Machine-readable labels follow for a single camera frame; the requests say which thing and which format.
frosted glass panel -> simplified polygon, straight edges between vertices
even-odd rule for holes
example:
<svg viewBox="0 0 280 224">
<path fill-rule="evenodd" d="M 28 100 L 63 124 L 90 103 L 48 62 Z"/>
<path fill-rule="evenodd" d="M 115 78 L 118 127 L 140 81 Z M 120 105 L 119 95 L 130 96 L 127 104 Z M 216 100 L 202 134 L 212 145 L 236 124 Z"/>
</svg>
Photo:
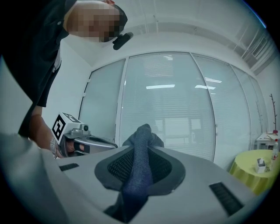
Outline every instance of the frosted glass panel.
<svg viewBox="0 0 280 224">
<path fill-rule="evenodd" d="M 125 59 L 104 66 L 91 74 L 83 99 L 80 120 L 92 135 L 113 141 L 119 87 Z"/>
<path fill-rule="evenodd" d="M 239 81 L 242 85 L 242 88 L 247 98 L 247 103 L 250 111 L 251 129 L 252 129 L 251 149 L 254 149 L 255 140 L 263 132 L 262 131 L 263 124 L 261 122 L 262 117 L 261 117 L 261 110 L 259 107 L 259 100 L 255 92 L 254 86 L 250 80 L 250 76 L 234 66 L 233 69 L 237 77 L 239 78 Z"/>
<path fill-rule="evenodd" d="M 189 54 L 131 57 L 122 98 L 120 145 L 148 123 L 166 148 L 213 160 L 213 110 Z"/>
<path fill-rule="evenodd" d="M 195 59 L 209 89 L 217 125 L 214 163 L 229 170 L 235 156 L 247 151 L 251 144 L 245 95 L 229 64 L 203 56 Z"/>
<path fill-rule="evenodd" d="M 258 97 L 258 106 L 259 106 L 260 117 L 261 117 L 261 121 L 262 121 L 262 132 L 272 131 L 272 130 L 268 130 L 266 103 L 264 102 L 264 98 L 263 98 L 261 88 L 260 88 L 256 79 L 254 79 L 252 77 L 250 77 L 250 79 L 253 83 L 255 92 L 256 92 L 257 97 Z"/>
</svg>

tablecloth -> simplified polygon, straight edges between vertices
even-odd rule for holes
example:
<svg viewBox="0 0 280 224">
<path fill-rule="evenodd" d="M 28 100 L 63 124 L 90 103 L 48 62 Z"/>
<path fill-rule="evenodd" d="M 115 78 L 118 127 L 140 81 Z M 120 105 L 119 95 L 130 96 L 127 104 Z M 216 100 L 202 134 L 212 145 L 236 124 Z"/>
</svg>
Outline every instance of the tablecloth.
<svg viewBox="0 0 280 224">
<path fill-rule="evenodd" d="M 236 156 L 230 169 L 230 174 L 246 184 L 256 195 L 270 189 L 280 170 L 280 154 L 275 161 L 272 171 L 257 173 L 255 170 L 258 158 L 263 158 L 270 165 L 272 150 L 251 150 Z"/>
</svg>

black and white marker cube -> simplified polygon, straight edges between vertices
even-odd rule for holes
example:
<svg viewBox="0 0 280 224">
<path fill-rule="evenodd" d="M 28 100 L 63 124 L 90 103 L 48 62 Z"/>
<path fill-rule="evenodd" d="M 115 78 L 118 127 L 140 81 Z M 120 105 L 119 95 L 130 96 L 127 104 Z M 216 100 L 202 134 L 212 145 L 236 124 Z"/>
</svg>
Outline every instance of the black and white marker cube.
<svg viewBox="0 0 280 224">
<path fill-rule="evenodd" d="M 60 144 L 64 134 L 68 134 L 73 128 L 80 128 L 81 124 L 83 123 L 71 114 L 60 112 L 52 126 L 52 134 L 57 143 Z"/>
</svg>

yellow-green tablecloth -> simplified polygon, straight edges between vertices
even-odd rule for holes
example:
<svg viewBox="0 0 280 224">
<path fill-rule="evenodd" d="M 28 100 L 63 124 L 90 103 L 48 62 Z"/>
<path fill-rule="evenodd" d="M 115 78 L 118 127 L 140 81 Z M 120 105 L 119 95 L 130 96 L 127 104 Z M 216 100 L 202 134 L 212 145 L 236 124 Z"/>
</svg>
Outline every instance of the yellow-green tablecloth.
<svg viewBox="0 0 280 224">
<path fill-rule="evenodd" d="M 273 165 L 273 170 L 257 173 L 256 163 L 258 158 L 263 158 L 269 167 L 272 150 L 251 150 L 240 153 L 230 169 L 230 174 L 246 184 L 256 195 L 271 188 L 280 170 L 280 154 Z"/>
</svg>

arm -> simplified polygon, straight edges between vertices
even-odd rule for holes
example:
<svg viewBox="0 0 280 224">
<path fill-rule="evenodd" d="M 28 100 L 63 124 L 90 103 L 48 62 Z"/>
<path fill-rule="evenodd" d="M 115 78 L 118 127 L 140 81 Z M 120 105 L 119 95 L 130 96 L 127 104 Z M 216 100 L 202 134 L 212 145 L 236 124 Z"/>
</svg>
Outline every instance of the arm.
<svg viewBox="0 0 280 224">
<path fill-rule="evenodd" d="M 42 149 L 50 150 L 50 141 L 53 138 L 51 129 L 46 125 L 42 118 L 42 107 L 36 106 L 32 112 L 31 120 L 29 123 L 29 137 L 37 143 Z M 74 152 L 74 142 L 66 142 L 68 152 Z M 80 144 L 80 149 L 84 150 L 84 146 Z M 62 158 L 63 156 L 56 151 L 57 157 Z"/>
</svg>

